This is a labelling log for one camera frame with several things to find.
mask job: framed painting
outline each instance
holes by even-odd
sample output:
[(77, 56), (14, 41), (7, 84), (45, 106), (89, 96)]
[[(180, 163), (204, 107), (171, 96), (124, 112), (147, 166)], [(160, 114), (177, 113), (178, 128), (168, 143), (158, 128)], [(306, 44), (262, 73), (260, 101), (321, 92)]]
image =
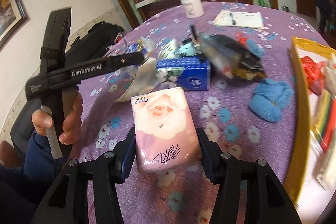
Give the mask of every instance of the framed painting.
[(21, 0), (0, 0), (0, 48), (25, 20)]

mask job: blue tissue box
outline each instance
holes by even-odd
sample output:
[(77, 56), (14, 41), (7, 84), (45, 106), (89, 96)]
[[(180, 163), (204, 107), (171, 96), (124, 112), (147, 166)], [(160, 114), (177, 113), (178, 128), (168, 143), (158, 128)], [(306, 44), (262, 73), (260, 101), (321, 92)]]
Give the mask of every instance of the blue tissue box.
[(209, 90), (210, 62), (203, 63), (198, 56), (160, 59), (156, 76), (165, 88), (180, 86), (184, 90)]

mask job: human hand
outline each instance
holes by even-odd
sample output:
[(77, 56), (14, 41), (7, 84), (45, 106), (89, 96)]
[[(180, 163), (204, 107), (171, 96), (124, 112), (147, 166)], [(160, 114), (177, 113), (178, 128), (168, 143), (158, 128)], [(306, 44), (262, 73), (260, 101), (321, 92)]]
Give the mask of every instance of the human hand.
[[(81, 116), (83, 113), (83, 98), (80, 93), (76, 96), (73, 101), (73, 110), (64, 119), (63, 122), (63, 133), (59, 136), (59, 141), (65, 145), (75, 143), (81, 131), (82, 120)], [(41, 109), (36, 110), (31, 116), (33, 125), (38, 134), (46, 136), (46, 128), (51, 128), (54, 125), (52, 117)]]

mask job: silver bolt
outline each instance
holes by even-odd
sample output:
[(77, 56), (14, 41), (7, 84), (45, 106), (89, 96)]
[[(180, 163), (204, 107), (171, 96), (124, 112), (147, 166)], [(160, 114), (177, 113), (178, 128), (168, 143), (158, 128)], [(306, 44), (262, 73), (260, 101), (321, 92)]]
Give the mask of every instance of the silver bolt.
[(112, 151), (107, 151), (105, 154), (104, 154), (104, 157), (107, 158), (107, 159), (110, 159), (114, 156), (114, 153)]
[(231, 158), (231, 154), (228, 152), (221, 153), (221, 157), (224, 159), (229, 159)]
[(261, 166), (265, 166), (267, 164), (267, 162), (264, 159), (259, 159), (258, 164), (261, 165)]
[(70, 166), (75, 166), (76, 164), (77, 164), (77, 160), (75, 160), (75, 159), (69, 160), (69, 162), (68, 162), (68, 165), (70, 165)]

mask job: purple tablecloth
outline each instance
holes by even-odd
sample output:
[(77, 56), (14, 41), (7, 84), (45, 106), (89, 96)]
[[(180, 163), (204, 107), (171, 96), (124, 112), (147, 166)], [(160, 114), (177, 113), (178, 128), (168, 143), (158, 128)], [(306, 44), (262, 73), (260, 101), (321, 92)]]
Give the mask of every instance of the purple tablecloth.
[[(295, 77), (289, 58), (291, 38), (298, 36), (326, 44), (319, 33), (305, 20), (290, 13), (238, 3), (203, 3), (205, 14), (188, 19), (182, 6), (163, 11), (126, 35), (128, 43), (148, 37), (156, 44), (155, 55), (172, 38), (178, 41), (190, 34), (190, 24), (198, 32), (224, 34), (234, 38), (237, 32), (253, 39), (265, 49), (263, 67), (269, 78), (284, 80), (294, 87)], [(222, 9), (235, 12), (261, 12), (265, 30), (240, 27), (215, 27), (212, 21)], [(109, 54), (122, 54), (124, 43), (110, 49)], [(119, 72), (85, 80), (79, 86), (84, 99), (82, 131), (85, 141), (75, 147), (80, 161), (94, 160), (124, 140), (134, 125), (131, 103), (115, 103), (127, 89), (128, 79)], [(247, 161), (263, 158), (284, 181), (294, 143), (296, 102), (282, 110), (278, 123), (262, 120), (248, 108), (257, 83), (246, 87), (226, 85), (216, 76), (208, 91), (185, 92), (195, 127), (203, 127), (210, 139), (216, 140), (223, 151)], [(201, 165), (165, 174), (141, 174), (135, 163), (130, 177), (117, 185), (121, 212), (128, 223), (208, 223), (216, 200), (218, 186), (204, 176)], [(95, 223), (92, 185), (88, 190), (90, 223)], [(240, 210), (239, 223), (244, 221)]]

